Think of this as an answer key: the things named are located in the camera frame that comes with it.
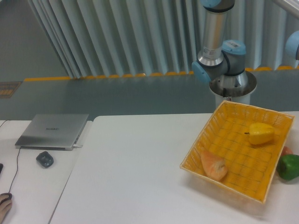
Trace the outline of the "person's hand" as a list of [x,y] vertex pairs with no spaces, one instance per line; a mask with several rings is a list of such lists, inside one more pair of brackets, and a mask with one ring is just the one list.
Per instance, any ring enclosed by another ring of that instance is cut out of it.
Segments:
[[2,222],[12,207],[12,199],[6,201],[7,193],[3,193],[0,195],[0,222]]

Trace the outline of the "second robot arm joint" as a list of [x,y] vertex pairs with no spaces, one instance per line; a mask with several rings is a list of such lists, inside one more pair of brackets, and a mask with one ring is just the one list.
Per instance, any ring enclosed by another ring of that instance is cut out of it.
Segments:
[[296,60],[299,59],[299,31],[294,32],[287,39],[285,51],[290,57]]

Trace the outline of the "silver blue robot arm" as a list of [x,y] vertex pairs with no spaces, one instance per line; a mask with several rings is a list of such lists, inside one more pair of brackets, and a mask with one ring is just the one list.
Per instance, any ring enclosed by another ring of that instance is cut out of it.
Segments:
[[192,70],[204,83],[215,81],[219,88],[244,89],[249,83],[245,72],[245,44],[224,40],[228,11],[234,0],[202,0],[206,11],[203,44]]

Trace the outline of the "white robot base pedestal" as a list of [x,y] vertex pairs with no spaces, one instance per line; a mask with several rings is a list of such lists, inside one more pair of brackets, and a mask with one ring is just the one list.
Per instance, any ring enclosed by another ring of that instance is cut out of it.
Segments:
[[250,96],[256,87],[256,77],[248,71],[237,76],[221,75],[209,83],[210,91],[215,97],[216,107],[223,100],[249,105]]

